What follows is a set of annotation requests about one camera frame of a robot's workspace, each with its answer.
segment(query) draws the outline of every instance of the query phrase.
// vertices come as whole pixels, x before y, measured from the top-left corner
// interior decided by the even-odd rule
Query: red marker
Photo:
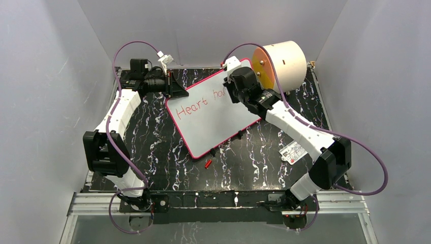
[[[211,163],[212,163],[211,159],[209,159],[208,161],[206,161],[205,169],[207,169],[210,166]]]

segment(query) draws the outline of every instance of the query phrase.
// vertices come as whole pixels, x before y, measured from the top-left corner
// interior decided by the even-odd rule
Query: robotic arm
[[[334,138],[327,133],[311,129],[299,122],[312,125],[307,119],[286,108],[279,93],[264,89],[258,75],[249,67],[241,67],[236,57],[226,60],[223,68],[227,72],[224,86],[233,103],[243,103],[247,109],[263,120],[271,123],[297,141],[315,162],[310,171],[301,177],[285,196],[267,205],[296,209],[308,196],[321,189],[328,190],[351,167],[351,142],[344,138]]]
[[[189,93],[179,85],[166,71],[166,64],[160,61],[162,67],[148,69],[146,59],[131,59],[130,70],[123,71],[121,76],[122,94],[120,102],[113,114],[108,114],[94,131],[87,131],[83,136],[85,155],[89,170],[96,172],[112,181],[119,190],[126,188],[144,188],[145,183],[140,180],[128,163],[114,149],[106,133],[110,133],[115,144],[130,158],[124,144],[125,131],[133,112],[147,93],[162,92],[167,98],[186,97]],[[107,118],[111,116],[110,132],[106,131]],[[124,202],[135,210],[147,209],[150,202],[148,188],[145,190],[125,191],[118,195]]]

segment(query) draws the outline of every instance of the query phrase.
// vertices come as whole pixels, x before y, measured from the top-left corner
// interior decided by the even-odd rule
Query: white wall
[[[76,0],[0,2],[0,243],[58,243],[111,62]]]
[[[109,57],[125,42],[148,41],[177,64],[209,67],[244,42],[297,42],[307,60],[316,60],[346,0],[184,0],[118,2],[78,0]],[[254,47],[235,54],[251,57]],[[125,48],[118,64],[150,58],[142,44]]]
[[[383,158],[389,185],[367,197],[379,243],[431,243],[430,1],[348,1],[316,64],[335,131]],[[349,176],[364,191],[383,180],[354,147]]]

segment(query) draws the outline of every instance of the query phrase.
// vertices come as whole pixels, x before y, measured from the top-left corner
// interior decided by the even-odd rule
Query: black marble surface
[[[179,83],[188,87],[217,71],[179,69],[173,73]],[[265,121],[247,128],[242,139],[231,139],[220,145],[215,157],[208,154],[193,160],[166,110],[165,100],[161,94],[145,97],[126,131],[125,143],[131,160],[148,178],[150,190],[286,189],[312,166],[308,155],[293,166],[282,162],[279,150],[292,139]],[[316,126],[328,128],[309,68],[304,83],[288,100]],[[212,164],[205,169],[208,159],[212,159]],[[89,190],[116,189],[112,182],[94,174]]]

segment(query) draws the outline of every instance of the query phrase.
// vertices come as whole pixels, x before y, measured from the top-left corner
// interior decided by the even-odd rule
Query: white cylindrical container
[[[304,82],[307,72],[305,55],[298,44],[288,41],[266,45],[264,48],[274,63],[282,90],[289,92],[298,89]],[[253,54],[252,67],[265,89],[270,88],[280,93],[269,57],[259,47]]]

